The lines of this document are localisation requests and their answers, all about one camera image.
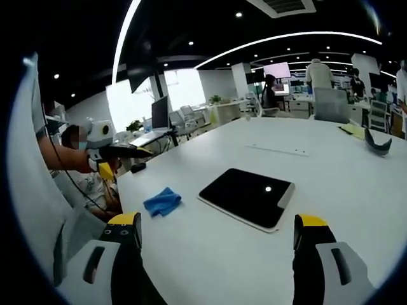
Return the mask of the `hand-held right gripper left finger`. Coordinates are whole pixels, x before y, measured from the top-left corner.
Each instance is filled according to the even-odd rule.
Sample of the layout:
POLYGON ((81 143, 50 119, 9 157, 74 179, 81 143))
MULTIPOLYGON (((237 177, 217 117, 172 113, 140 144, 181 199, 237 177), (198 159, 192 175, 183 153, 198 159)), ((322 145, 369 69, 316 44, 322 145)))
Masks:
POLYGON ((117 215, 68 260, 59 293, 69 304, 165 304, 141 252, 141 214, 117 215))

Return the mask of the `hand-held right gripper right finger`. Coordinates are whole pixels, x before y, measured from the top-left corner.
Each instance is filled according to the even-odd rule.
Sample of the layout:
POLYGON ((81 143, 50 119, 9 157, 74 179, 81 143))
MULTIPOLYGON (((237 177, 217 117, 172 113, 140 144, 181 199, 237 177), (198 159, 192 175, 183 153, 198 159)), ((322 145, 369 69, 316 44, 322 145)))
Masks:
POLYGON ((365 304, 375 294, 366 263, 323 219, 295 215, 293 250, 293 304, 365 304))

